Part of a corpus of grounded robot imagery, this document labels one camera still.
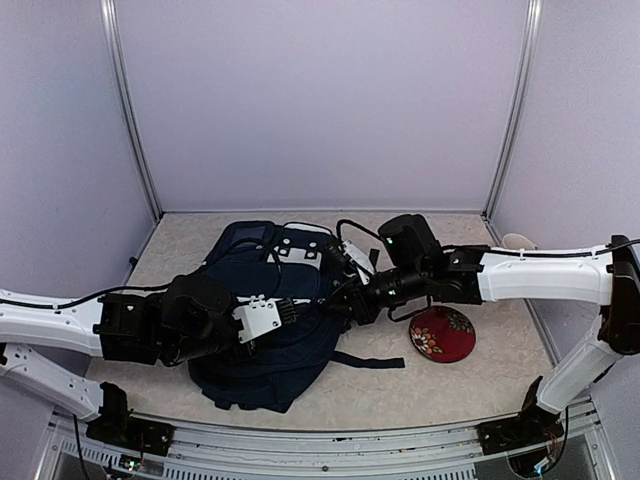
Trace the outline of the navy blue student backpack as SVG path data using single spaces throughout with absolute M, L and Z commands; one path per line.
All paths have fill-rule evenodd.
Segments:
M 232 293 L 300 299 L 300 317 L 257 339 L 257 355 L 232 361 L 230 351 L 191 360 L 188 372 L 202 394 L 228 410 L 285 413 L 332 361 L 353 368 L 402 369 L 402 358 L 355 357 L 336 349 L 347 319 L 318 309 L 348 280 L 325 253 L 336 239 L 325 227 L 300 222 L 237 221 L 222 232 L 203 263 L 204 272 Z

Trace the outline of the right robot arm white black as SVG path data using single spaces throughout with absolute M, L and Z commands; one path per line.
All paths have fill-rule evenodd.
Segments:
M 362 266 L 346 246 L 338 252 L 357 271 L 326 300 L 328 311 L 360 325 L 424 297 L 478 305 L 512 299 L 573 300 L 599 308 L 594 327 L 551 371 L 529 388 L 511 426 L 523 444 L 535 442 L 587 386 L 622 357 L 639 352 L 639 260 L 623 235 L 577 250 L 510 250 L 487 245 L 444 247 L 427 220 L 404 214 L 378 230 L 393 264 Z

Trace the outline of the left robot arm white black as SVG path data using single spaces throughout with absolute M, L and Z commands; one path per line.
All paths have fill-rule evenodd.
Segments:
M 140 434 L 127 394 L 37 352 L 74 351 L 106 361 L 175 367 L 228 351 L 245 353 L 282 325 L 278 301 L 237 294 L 203 274 L 156 287 L 115 287 L 76 300 L 1 293 L 1 374 L 102 428 L 121 445 Z

